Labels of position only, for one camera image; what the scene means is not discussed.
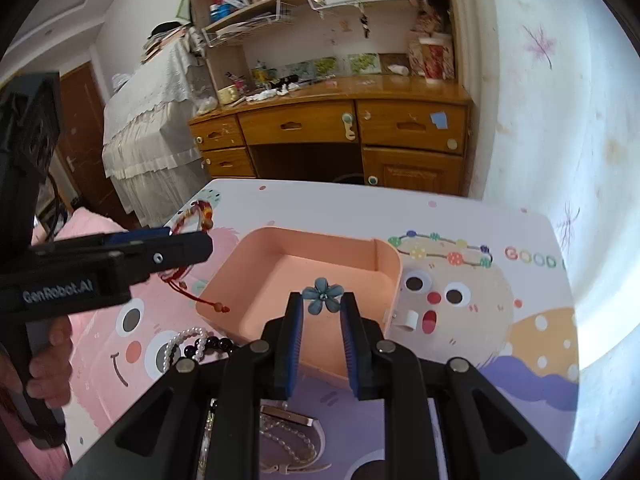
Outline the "person's left hand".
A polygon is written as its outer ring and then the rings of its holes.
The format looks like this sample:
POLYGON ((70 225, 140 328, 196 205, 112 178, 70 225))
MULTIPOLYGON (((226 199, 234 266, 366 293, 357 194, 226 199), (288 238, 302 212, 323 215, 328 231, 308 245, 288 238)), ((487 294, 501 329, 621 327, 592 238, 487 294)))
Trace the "person's left hand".
POLYGON ((29 373, 32 379, 26 390, 33 399, 43 400, 51 410, 70 403, 70 378, 73 367, 73 329, 68 316, 60 316, 52 322, 49 345, 32 358, 29 373))

